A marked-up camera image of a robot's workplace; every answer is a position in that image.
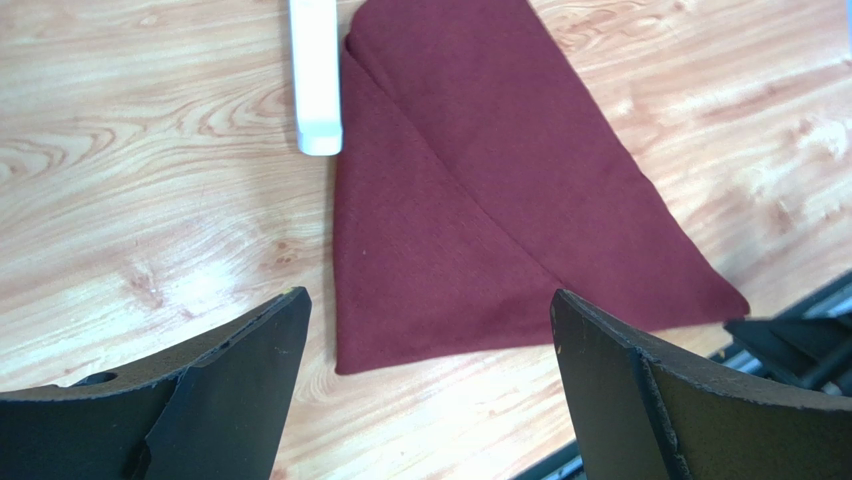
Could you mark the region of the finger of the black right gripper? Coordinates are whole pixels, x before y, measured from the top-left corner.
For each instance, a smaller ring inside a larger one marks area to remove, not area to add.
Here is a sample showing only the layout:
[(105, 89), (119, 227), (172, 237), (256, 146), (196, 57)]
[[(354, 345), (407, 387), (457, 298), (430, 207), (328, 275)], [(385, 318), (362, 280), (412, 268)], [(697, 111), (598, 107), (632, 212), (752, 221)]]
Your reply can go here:
[(851, 315), (732, 320), (736, 344), (778, 382), (823, 393), (851, 391)]

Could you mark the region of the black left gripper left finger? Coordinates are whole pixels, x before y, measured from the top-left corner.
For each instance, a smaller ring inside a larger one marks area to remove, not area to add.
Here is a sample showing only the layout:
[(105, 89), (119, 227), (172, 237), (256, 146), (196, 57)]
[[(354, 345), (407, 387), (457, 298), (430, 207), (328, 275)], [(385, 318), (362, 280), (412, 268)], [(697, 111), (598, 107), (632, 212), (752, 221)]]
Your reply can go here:
[(1, 396), (5, 479), (267, 479), (312, 302), (297, 287), (68, 387)]

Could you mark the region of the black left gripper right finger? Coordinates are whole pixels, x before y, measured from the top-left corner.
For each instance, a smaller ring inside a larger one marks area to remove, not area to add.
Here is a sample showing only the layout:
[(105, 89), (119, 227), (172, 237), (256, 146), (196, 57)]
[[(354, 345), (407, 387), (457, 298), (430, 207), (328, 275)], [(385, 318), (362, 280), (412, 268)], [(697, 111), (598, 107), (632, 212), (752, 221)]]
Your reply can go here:
[(847, 479), (851, 402), (717, 364), (576, 294), (551, 329), (590, 479)]

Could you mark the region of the dark red cloth napkin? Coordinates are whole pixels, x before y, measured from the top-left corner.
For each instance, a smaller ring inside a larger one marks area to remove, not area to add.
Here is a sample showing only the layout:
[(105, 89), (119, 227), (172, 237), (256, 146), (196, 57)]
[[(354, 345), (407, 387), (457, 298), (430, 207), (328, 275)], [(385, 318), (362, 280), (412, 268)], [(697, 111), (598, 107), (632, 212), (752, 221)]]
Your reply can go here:
[(336, 371), (549, 343), (559, 289), (646, 330), (750, 307), (525, 1), (368, 1), (341, 52)]

